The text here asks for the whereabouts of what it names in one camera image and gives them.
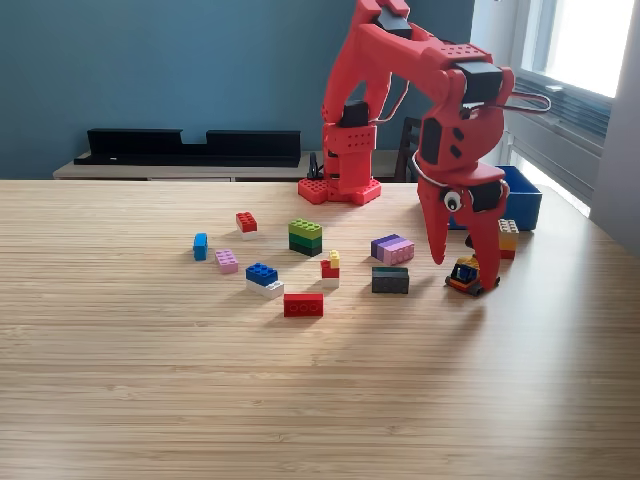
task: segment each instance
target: yellow lego brick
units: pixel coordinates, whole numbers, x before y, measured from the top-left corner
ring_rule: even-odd
[[[498,220],[500,225],[500,250],[516,251],[519,231],[513,220]]]
[[[329,261],[331,262],[331,268],[340,268],[340,254],[337,250],[329,252]]]
[[[298,218],[289,223],[289,233],[308,240],[315,240],[316,238],[322,237],[322,227],[317,223]]]

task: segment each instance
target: purple lego brick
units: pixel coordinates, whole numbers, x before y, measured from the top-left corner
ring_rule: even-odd
[[[373,242],[371,242],[371,256],[377,258],[376,254],[378,251],[377,250],[378,245],[384,242],[388,242],[389,240],[393,240],[394,238],[400,238],[400,237],[394,234],[394,235],[389,235],[388,237],[379,238],[378,240],[374,240]]]
[[[384,251],[387,248],[390,248],[391,246],[393,246],[393,245],[395,245],[397,243],[402,243],[402,242],[406,242],[406,241],[407,241],[406,238],[402,238],[402,237],[399,236],[398,238],[387,240],[386,242],[381,243],[377,247],[376,258],[382,262],[383,258],[384,258]]]
[[[384,249],[383,263],[385,265],[397,265],[411,260],[415,253],[415,245],[409,240],[396,243]]]
[[[216,260],[222,273],[236,273],[238,260],[231,250],[216,250]]]

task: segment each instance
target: red robotic arm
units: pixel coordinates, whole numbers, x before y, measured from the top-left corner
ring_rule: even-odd
[[[501,169],[478,160],[502,137],[500,107],[512,94],[514,75],[473,45],[452,45],[409,24],[408,15],[404,0],[356,0],[322,108],[327,195],[321,201],[366,203],[380,195],[380,185],[371,179],[371,154],[391,75],[401,76],[434,104],[422,120],[416,162],[432,257],[437,264],[444,260],[453,215],[469,230],[482,285],[489,290],[500,265],[498,219],[509,187]],[[364,101],[348,103],[361,82]],[[304,182],[299,192],[311,200]]]

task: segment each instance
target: window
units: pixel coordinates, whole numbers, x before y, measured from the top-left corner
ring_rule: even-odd
[[[633,7],[634,0],[518,2],[511,59],[516,90],[549,96],[552,109],[541,116],[507,112],[506,151],[524,152],[587,205],[598,177]]]
[[[633,2],[532,0],[521,67],[615,97]]]

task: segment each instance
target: toy car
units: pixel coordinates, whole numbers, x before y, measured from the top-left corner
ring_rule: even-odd
[[[480,283],[480,268],[475,255],[460,257],[456,262],[451,275],[445,279],[445,283],[463,293],[477,297],[485,290]],[[496,279],[496,287],[500,283],[500,277]]]

